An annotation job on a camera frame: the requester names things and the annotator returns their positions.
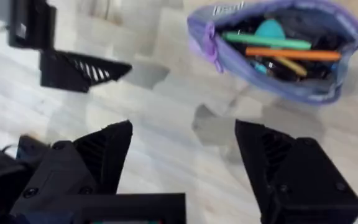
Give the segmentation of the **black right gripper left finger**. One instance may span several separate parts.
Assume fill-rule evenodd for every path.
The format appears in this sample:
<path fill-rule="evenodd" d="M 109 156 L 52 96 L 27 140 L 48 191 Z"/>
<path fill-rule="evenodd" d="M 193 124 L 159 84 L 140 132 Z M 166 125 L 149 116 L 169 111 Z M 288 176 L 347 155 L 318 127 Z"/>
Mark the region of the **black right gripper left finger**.
<path fill-rule="evenodd" d="M 132 132 L 126 120 L 52 146 L 21 136 L 16 158 L 32 175 L 11 213 L 52 209 L 70 196 L 115 195 Z"/>

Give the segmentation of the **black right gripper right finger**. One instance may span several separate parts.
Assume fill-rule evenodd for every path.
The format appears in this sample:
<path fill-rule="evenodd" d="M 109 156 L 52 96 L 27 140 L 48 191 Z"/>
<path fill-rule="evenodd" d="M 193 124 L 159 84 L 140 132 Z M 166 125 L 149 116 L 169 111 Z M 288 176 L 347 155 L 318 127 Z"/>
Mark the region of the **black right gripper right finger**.
<path fill-rule="evenodd" d="M 237 120 L 234 132 L 261 223 L 354 223 L 358 196 L 313 138 Z"/>

